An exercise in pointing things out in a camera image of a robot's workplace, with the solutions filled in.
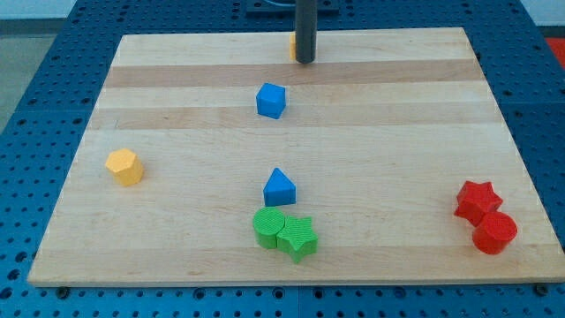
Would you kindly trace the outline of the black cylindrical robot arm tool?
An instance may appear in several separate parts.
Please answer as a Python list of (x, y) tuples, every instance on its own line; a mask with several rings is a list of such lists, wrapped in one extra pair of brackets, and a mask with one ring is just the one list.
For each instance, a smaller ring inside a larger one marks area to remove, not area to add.
[(297, 0), (295, 8), (296, 60), (310, 64), (315, 59), (317, 35), (317, 2)]

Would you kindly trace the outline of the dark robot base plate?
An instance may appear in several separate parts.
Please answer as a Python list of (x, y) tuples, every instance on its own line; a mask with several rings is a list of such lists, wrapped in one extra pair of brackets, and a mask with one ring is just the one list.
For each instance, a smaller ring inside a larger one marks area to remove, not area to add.
[[(241, 0), (246, 16), (293, 16), (296, 2), (296, 0)], [(316, 3), (318, 13), (337, 14), (340, 11), (340, 0), (317, 0)]]

